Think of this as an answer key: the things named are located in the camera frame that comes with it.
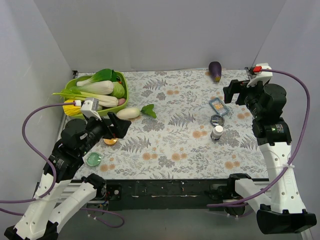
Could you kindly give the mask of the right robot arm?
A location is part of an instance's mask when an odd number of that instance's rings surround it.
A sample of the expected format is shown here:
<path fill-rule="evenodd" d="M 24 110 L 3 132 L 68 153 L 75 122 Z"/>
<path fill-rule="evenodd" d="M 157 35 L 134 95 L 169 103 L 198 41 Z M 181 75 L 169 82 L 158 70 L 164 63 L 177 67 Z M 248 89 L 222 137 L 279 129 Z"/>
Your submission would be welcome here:
<path fill-rule="evenodd" d="M 223 88 L 224 102 L 238 94 L 237 105 L 245 105 L 253 116 L 252 131 L 263 155 L 270 185 L 260 190 L 250 176 L 232 174 L 226 186 L 232 206 L 243 202 L 256 213 L 260 231 L 265 234 L 297 234 L 317 224 L 316 215 L 307 211 L 297 187 L 292 165 L 291 134 L 281 117 L 286 91 L 277 84 L 232 80 Z"/>

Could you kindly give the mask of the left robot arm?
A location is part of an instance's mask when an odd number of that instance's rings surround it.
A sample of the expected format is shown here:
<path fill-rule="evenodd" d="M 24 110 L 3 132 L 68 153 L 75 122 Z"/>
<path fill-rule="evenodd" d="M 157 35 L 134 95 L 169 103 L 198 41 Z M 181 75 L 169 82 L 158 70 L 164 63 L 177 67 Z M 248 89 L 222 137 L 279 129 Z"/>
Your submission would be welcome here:
<path fill-rule="evenodd" d="M 82 178 L 80 187 L 60 205 L 61 194 L 84 164 L 83 157 L 101 139 L 122 139 L 131 121 L 119 119 L 113 112 L 108 118 L 72 119 L 61 132 L 43 168 L 40 184 L 33 201 L 20 221 L 8 227 L 4 236 L 9 240 L 56 240 L 63 226 L 88 201 L 106 196 L 106 182 L 95 173 Z"/>

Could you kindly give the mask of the orange round pill case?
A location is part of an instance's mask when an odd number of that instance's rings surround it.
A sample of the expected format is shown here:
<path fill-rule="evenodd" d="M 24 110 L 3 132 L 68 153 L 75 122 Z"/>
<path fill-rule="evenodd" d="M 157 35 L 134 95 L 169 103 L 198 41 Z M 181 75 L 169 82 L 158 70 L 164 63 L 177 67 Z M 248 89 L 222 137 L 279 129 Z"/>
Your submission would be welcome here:
<path fill-rule="evenodd" d="M 103 142 L 108 145 L 108 146 L 112 146 L 115 145 L 117 143 L 118 139 L 117 138 L 112 138 L 112 139 L 103 139 Z"/>

